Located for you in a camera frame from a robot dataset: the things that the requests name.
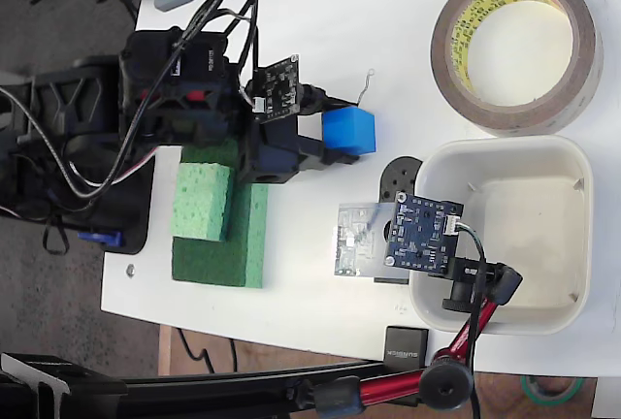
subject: light green sponge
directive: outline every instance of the light green sponge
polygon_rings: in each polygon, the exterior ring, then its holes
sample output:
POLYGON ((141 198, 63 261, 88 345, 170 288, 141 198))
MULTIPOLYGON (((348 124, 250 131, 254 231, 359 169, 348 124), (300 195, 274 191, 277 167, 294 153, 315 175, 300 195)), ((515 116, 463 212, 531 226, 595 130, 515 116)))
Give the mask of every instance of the light green sponge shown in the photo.
POLYGON ((179 165, 171 233, 174 237, 223 241, 233 169, 218 164, 179 165))

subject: gray carpet floor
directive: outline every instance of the gray carpet floor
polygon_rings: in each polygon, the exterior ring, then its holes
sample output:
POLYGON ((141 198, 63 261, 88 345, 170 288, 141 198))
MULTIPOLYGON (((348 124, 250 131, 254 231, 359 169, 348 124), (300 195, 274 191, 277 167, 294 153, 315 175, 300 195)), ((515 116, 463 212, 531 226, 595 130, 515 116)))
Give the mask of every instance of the gray carpet floor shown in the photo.
MULTIPOLYGON (((0 71, 34 75, 113 54, 133 29, 117 0, 0 0, 0 71)), ((53 354, 102 373, 157 373, 158 326, 100 310, 103 252, 71 236, 48 255, 40 226, 0 218, 0 351, 53 354)))

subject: brown tape roll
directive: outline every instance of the brown tape roll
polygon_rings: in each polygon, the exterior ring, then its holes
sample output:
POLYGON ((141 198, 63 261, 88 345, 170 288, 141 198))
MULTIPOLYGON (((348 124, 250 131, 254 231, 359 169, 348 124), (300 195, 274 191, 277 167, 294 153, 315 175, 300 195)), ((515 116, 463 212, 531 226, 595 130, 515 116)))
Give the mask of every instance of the brown tape roll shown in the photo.
POLYGON ((431 44, 431 64, 442 96, 459 114, 498 136, 554 133, 578 117, 593 98, 604 63, 602 42, 584 0, 534 0, 565 13, 572 56, 561 79, 533 102, 496 106, 478 99, 468 76, 468 49, 476 28, 504 5, 524 0, 448 0, 431 44))

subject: blue cube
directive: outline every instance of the blue cube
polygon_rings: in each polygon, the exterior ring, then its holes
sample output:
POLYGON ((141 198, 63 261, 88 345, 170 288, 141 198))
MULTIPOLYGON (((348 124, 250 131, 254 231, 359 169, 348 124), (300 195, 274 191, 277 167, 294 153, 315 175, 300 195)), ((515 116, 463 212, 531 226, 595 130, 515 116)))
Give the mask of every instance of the blue cube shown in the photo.
POLYGON ((326 147, 347 154, 362 155, 376 151, 376 118, 358 107, 345 107, 321 115, 326 147))

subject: black knob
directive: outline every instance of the black knob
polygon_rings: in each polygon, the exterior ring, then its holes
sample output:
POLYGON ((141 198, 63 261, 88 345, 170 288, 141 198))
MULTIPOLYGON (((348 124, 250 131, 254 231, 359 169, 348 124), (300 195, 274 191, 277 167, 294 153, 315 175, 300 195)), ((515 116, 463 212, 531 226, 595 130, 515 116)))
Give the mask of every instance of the black knob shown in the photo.
POLYGON ((473 305, 468 301, 442 300, 442 309, 470 313, 473 310, 473 305))
POLYGON ((420 377, 420 399, 433 409, 456 409, 470 398, 474 378, 468 368, 451 358, 439 358, 420 377))

